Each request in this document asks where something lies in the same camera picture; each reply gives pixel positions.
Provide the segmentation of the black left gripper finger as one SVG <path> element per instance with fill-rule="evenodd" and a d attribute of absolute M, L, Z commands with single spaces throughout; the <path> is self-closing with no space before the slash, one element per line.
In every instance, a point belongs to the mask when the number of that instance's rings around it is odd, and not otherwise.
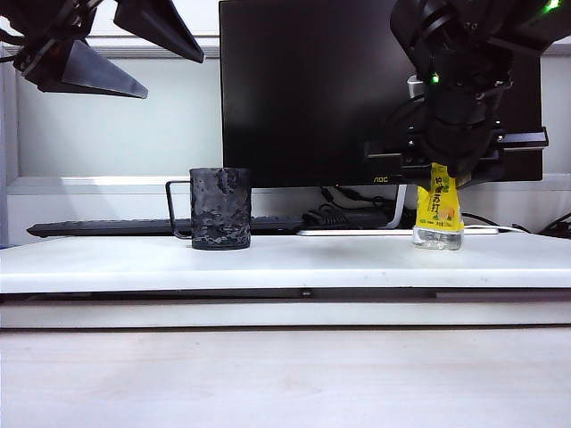
<path fill-rule="evenodd" d="M 113 18 L 116 26 L 193 62 L 204 53 L 172 1 L 122 0 Z"/>
<path fill-rule="evenodd" d="M 21 61 L 21 75 L 44 93 L 145 99 L 148 90 L 82 40 L 50 42 Z"/>

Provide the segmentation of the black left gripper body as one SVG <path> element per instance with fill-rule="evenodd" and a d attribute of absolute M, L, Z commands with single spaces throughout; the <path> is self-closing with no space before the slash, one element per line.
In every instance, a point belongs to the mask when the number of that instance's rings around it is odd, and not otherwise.
<path fill-rule="evenodd" d="M 12 56 L 2 56 L 1 62 L 11 62 L 21 72 L 21 61 L 50 42 L 82 40 L 92 30 L 98 1 L 3 1 L 1 16 L 17 31 L 1 30 L 1 41 L 16 45 Z"/>

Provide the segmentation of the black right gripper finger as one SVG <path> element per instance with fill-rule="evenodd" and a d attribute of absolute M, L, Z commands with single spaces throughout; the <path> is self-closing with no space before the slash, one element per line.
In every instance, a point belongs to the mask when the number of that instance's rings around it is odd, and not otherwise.
<path fill-rule="evenodd" d="M 500 181 L 502 177 L 503 173 L 501 171 L 472 171 L 470 174 L 459 179 L 459 190 L 462 191 L 476 185 L 497 182 Z"/>
<path fill-rule="evenodd" d="M 431 182 L 432 164 L 402 166 L 400 176 L 405 184 L 429 184 Z"/>

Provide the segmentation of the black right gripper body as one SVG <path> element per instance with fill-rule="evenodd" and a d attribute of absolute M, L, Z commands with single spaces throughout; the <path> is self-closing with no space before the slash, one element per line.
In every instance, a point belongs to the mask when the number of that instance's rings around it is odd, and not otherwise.
<path fill-rule="evenodd" d="M 369 177 L 401 177 L 402 166 L 434 162 L 449 168 L 453 177 L 472 171 L 501 171 L 503 177 L 541 177 L 543 150 L 549 145 L 545 128 L 509 132 L 498 121 L 489 127 L 452 127 L 405 132 L 367 142 L 364 170 Z"/>

